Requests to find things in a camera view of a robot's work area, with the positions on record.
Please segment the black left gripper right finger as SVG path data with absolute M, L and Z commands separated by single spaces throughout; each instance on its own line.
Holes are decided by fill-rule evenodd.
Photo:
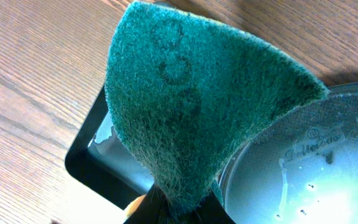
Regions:
M 210 192 L 202 199 L 194 211 L 194 217 L 197 224 L 235 224 L 223 209 L 214 192 Z

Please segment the green scouring pad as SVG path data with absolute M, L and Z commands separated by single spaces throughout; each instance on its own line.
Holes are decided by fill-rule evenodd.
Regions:
M 328 89 L 250 33 L 135 1 L 112 38 L 105 93 L 118 138 L 151 172 L 171 219 L 189 223 L 235 152 Z

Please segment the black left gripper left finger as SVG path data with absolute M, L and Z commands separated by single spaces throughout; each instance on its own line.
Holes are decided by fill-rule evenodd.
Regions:
M 167 200 L 162 190 L 153 185 L 134 213 L 124 224 L 166 224 Z

